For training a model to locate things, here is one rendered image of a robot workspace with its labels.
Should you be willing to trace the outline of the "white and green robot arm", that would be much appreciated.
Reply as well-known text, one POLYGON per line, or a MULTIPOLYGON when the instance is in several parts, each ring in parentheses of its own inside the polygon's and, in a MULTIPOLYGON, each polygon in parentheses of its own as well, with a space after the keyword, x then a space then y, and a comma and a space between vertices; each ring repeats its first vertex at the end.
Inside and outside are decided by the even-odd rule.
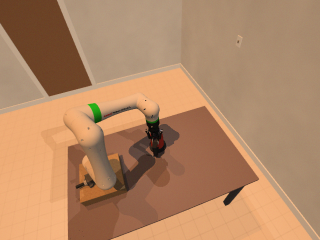
POLYGON ((82 165, 88 173, 84 175, 84 181, 75 186, 76 189, 84 185, 92 188, 96 184, 102 190, 109 190, 116 184, 117 177, 107 156, 104 132, 96 123, 134 109, 145 115, 149 128, 159 126, 159 105, 141 92, 115 100, 72 107, 64 113, 64 124, 73 132, 86 154, 82 165))

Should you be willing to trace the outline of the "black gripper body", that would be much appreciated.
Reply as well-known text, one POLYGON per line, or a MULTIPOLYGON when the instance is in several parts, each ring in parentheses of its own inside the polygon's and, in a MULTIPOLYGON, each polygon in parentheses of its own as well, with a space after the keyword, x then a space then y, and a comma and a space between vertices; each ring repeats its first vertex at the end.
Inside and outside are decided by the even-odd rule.
POLYGON ((149 132, 153 132, 153 134, 155 134, 155 131, 156 131, 156 133, 158 133, 160 131, 160 129, 159 129, 159 126, 157 126, 156 128, 148 127, 148 131, 149 132))

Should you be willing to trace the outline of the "red kettle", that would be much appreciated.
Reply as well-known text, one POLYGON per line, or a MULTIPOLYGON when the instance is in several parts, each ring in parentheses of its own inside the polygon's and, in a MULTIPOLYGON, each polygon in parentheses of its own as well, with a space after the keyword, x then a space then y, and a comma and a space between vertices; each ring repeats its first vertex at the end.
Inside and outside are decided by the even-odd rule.
POLYGON ((152 140, 150 139, 152 150, 153 150, 153 156, 158 157, 159 149, 163 148, 164 146, 164 139, 163 139, 163 134, 161 134, 161 139, 159 139, 159 144, 157 141, 156 134, 153 133, 153 143, 152 140))

